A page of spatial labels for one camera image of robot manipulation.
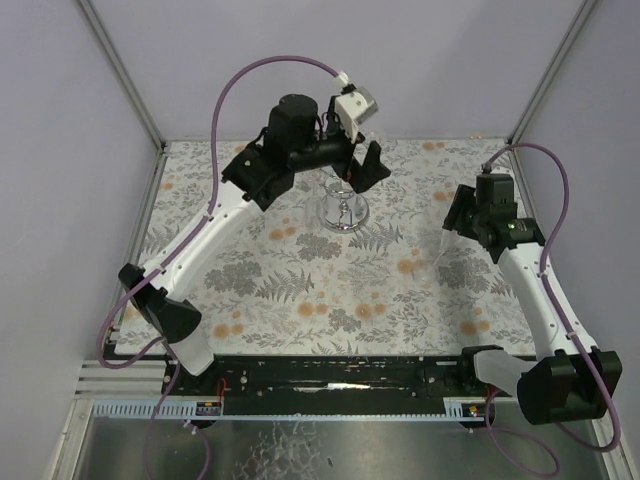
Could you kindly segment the floral patterned table mat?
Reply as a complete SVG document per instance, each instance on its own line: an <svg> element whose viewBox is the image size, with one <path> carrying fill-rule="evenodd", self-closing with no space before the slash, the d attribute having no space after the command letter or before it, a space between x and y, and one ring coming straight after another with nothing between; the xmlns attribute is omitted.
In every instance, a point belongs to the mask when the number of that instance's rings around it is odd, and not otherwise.
<svg viewBox="0 0 640 480"><path fill-rule="evenodd" d="M425 232L457 186L500 155L499 139L387 140L391 175L366 194L370 215L341 234L303 222L309 190L294 187L208 260L188 300L218 354L456 354L496 344L535 351L511 287L477 243L454 236L426 282L413 279Z"/></svg>

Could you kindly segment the chrome wine glass rack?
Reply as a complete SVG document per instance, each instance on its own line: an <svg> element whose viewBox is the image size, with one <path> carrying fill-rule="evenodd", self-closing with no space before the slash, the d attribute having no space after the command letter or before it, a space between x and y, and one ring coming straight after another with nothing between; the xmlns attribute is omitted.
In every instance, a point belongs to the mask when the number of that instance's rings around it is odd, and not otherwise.
<svg viewBox="0 0 640 480"><path fill-rule="evenodd" d="M370 214L367 200L339 178L331 167L324 167L319 173L321 224L328 230L344 234L362 228Z"/></svg>

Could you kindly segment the clear round wine glass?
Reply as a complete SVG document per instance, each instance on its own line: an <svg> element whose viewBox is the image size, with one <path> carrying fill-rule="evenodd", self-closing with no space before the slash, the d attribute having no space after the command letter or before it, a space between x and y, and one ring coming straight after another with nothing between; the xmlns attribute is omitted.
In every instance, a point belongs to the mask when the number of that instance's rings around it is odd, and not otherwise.
<svg viewBox="0 0 640 480"><path fill-rule="evenodd" d="M387 135L383 130L373 129L370 130L366 137L369 142L377 142L380 146L384 146L387 142Z"/></svg>

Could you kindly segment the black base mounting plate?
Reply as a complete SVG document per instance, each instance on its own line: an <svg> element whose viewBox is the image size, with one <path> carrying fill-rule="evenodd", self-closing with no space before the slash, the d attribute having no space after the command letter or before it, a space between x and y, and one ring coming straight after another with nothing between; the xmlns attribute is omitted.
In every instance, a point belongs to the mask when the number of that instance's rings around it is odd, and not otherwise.
<svg viewBox="0 0 640 480"><path fill-rule="evenodd" d="M219 355L200 375L178 375L173 396L274 398L376 405L411 397L484 399L489 388L457 356Z"/></svg>

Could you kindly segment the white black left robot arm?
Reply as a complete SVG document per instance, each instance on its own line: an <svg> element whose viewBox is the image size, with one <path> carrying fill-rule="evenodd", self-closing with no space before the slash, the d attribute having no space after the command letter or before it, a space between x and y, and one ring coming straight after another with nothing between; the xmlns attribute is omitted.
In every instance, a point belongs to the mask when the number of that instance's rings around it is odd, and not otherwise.
<svg viewBox="0 0 640 480"><path fill-rule="evenodd" d="M361 125L377 110L365 89L344 90L330 99L322 125L315 100L301 94L282 97L259 136L224 168L210 202L164 252L120 270L130 302L191 375L201 375L214 361L200 328L202 315L187 299L208 260L288 192L301 172L330 167L358 194L389 177L378 142L369 144L362 162L354 154L365 139Z"/></svg>

